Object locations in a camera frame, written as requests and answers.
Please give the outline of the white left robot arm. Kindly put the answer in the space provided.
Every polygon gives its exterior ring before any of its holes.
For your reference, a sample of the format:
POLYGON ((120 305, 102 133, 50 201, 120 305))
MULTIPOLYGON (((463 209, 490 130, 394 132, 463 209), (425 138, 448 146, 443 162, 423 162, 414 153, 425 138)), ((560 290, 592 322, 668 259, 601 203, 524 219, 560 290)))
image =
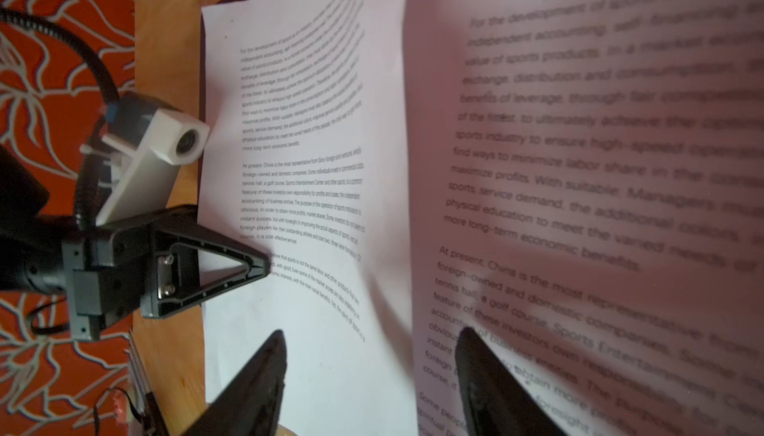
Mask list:
POLYGON ((69 46, 103 95, 71 215, 43 215, 49 191, 1 155, 1 287, 61 295, 68 305, 67 322, 49 327, 30 312, 34 335, 95 342, 133 312, 165 319, 270 274, 269 255, 200 225, 196 206, 168 206, 179 170, 204 152, 205 123, 119 93, 101 58, 62 26, 7 8, 1 19, 69 46))

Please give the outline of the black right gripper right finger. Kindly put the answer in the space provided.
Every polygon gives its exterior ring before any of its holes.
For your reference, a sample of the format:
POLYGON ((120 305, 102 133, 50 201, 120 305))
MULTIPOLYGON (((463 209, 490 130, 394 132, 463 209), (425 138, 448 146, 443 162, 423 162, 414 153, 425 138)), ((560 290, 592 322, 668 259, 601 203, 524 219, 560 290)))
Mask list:
POLYGON ((455 359, 470 435, 561 435, 499 358, 471 327, 461 330, 455 359))

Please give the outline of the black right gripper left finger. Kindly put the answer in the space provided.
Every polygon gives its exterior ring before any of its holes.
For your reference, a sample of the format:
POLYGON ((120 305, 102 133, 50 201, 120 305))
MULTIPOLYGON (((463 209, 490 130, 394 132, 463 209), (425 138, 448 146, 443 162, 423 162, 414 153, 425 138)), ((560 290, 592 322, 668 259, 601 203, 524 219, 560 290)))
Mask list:
POLYGON ((285 391, 287 344, 273 332, 187 435, 275 436, 285 391))

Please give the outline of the printed paper sheet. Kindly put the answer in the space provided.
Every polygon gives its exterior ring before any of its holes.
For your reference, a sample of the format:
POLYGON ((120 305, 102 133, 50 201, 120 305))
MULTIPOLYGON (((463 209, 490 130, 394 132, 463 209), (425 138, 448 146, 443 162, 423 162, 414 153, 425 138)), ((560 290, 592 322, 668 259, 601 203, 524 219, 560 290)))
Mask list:
POLYGON ((763 431, 763 0, 407 0, 423 435, 474 328, 570 435, 763 431))

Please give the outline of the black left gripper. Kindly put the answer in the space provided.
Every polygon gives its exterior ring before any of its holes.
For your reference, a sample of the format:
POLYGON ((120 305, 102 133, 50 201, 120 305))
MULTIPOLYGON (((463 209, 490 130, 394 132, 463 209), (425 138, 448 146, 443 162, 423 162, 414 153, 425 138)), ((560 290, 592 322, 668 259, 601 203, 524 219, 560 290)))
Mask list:
POLYGON ((267 277, 271 257, 180 205, 77 229, 71 217, 1 215, 1 288, 65 297, 78 341, 140 311, 165 319, 267 277))

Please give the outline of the printed paper sheet angled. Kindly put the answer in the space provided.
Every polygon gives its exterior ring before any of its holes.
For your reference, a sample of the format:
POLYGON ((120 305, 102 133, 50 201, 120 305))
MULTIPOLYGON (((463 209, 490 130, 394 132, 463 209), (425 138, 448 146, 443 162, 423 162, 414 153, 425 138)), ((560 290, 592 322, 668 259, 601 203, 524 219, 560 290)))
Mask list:
POLYGON ((203 10, 199 220, 272 259, 203 307, 206 397, 282 331, 280 422, 300 435, 417 433, 405 2, 203 10))

